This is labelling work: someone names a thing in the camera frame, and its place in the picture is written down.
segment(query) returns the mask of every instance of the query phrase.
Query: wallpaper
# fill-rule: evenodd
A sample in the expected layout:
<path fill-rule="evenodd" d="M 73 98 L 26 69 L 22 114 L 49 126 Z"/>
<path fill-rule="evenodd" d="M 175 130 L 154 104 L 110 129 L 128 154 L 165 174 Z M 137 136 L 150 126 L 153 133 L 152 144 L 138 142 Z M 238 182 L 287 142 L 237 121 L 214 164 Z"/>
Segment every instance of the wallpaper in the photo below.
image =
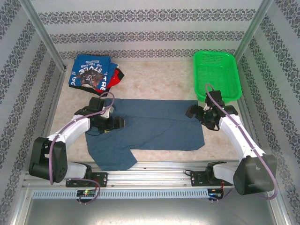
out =
<path fill-rule="evenodd" d="M 274 1 L 238 63 L 258 143 L 278 160 L 292 224 L 300 224 L 299 15 L 299 2 Z"/>
<path fill-rule="evenodd" d="M 60 72 L 17 0 L 0 1 L 0 225 L 9 222 Z"/>
<path fill-rule="evenodd" d="M 184 60 L 199 50 L 234 53 L 261 0 L 33 0 L 63 60 Z"/>

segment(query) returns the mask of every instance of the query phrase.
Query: table surface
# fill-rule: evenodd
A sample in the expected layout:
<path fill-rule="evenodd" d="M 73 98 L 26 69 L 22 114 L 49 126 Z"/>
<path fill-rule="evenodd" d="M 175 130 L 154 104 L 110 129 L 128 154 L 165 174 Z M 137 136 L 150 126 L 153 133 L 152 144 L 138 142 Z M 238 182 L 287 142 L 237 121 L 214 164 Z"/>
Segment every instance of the table surface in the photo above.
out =
<path fill-rule="evenodd" d="M 122 81 L 111 88 L 116 98 L 196 100 L 192 61 L 120 62 Z M 78 109 L 88 105 L 97 95 L 70 88 L 73 64 L 69 64 L 52 123 L 51 134 L 67 124 Z M 239 111 L 237 103 L 231 105 Z M 238 159 L 235 149 L 223 131 L 203 127 L 205 146 L 195 151 L 131 150 L 137 161 L 198 161 Z M 85 135 L 82 134 L 67 150 L 68 161 L 92 162 Z"/>

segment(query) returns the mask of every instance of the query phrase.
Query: green basket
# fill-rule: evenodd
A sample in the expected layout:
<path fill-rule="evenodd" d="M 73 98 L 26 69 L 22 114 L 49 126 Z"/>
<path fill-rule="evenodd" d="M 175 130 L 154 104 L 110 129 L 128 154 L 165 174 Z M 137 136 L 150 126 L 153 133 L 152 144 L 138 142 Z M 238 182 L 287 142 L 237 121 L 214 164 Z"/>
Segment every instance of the green basket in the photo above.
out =
<path fill-rule="evenodd" d="M 199 51 L 194 54 L 195 92 L 198 100 L 205 101 L 205 84 L 220 90 L 223 101 L 238 100 L 242 95 L 240 78 L 233 55 L 226 52 Z"/>

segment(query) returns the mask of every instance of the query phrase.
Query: purple cable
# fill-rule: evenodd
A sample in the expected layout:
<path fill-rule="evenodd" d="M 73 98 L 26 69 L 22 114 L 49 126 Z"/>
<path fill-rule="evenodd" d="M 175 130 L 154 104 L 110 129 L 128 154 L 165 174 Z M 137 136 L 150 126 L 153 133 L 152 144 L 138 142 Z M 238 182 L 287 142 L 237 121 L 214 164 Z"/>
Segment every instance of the purple cable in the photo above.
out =
<path fill-rule="evenodd" d="M 276 198 L 277 193 L 278 193 L 278 186 L 277 186 L 277 181 L 272 173 L 272 171 L 270 170 L 270 168 L 268 167 L 268 165 L 265 163 L 265 161 L 263 160 L 263 158 L 258 154 L 258 152 L 256 151 L 255 147 L 253 146 L 253 144 L 251 143 L 251 141 L 248 139 L 247 135 L 245 134 L 244 130 L 239 126 L 239 124 L 237 123 L 237 121 L 235 121 L 229 114 L 228 112 L 226 112 L 214 99 L 213 97 L 210 95 L 207 87 L 211 87 L 212 90 L 214 90 L 213 86 L 210 83 L 207 83 L 205 85 L 205 91 L 207 96 L 211 99 L 211 101 L 237 126 L 237 128 L 240 130 L 240 132 L 242 133 L 242 135 L 244 136 L 245 140 L 247 141 L 247 143 L 249 144 L 250 148 L 253 150 L 253 152 L 256 154 L 256 156 L 258 157 L 259 161 L 261 161 L 262 165 L 264 166 L 264 168 L 267 170 L 268 174 L 270 175 L 273 184 L 274 184 L 274 194 L 271 197 L 264 197 L 264 196 L 260 196 L 258 195 L 258 197 L 264 199 L 264 200 L 272 200 L 274 198 Z"/>
<path fill-rule="evenodd" d="M 89 182 L 93 182 L 93 183 L 95 183 L 97 186 L 98 186 L 98 192 L 97 192 L 97 194 L 95 195 L 95 197 L 93 197 L 90 201 L 88 201 L 88 202 L 81 202 L 80 200 L 81 200 L 81 197 L 83 197 L 83 195 L 81 195 L 81 196 L 79 196 L 79 199 L 78 199 L 78 202 L 79 202 L 79 204 L 84 204 L 84 205 L 87 205 L 87 204 L 90 204 L 90 203 L 92 203 L 93 201 L 95 201 L 97 198 L 98 198 L 98 196 L 99 196 L 99 194 L 100 194 L 100 184 L 97 182 L 97 181 L 95 181 L 95 180 L 90 180 L 90 179 L 84 179 L 84 178 L 71 178 L 71 180 L 80 180 L 80 181 L 89 181 Z"/>
<path fill-rule="evenodd" d="M 49 180 L 50 180 L 50 184 L 52 185 L 53 184 L 53 169 L 52 169 L 52 154 L 53 154 L 53 147 L 54 147 L 54 144 L 56 142 L 56 140 L 59 138 L 59 136 L 69 127 L 71 126 L 72 124 L 74 124 L 76 121 L 79 121 L 79 120 L 82 120 L 84 118 L 88 118 L 88 117 L 91 117 L 91 116 L 95 116 L 95 115 L 99 115 L 99 114 L 102 114 L 104 113 L 105 111 L 109 110 L 113 103 L 114 103 L 114 94 L 107 91 L 107 92 L 103 92 L 99 98 L 101 98 L 103 95 L 105 94 L 111 94 L 112 95 L 112 103 L 107 106 L 104 110 L 101 110 L 99 112 L 95 112 L 95 113 L 91 113 L 91 114 L 88 114 L 86 116 L 82 116 L 82 117 L 79 117 L 78 119 L 76 120 L 72 120 L 71 122 L 69 122 L 67 125 L 65 125 L 60 131 L 59 133 L 54 137 L 53 141 L 51 142 L 51 145 L 50 145 L 50 149 L 49 149 Z"/>

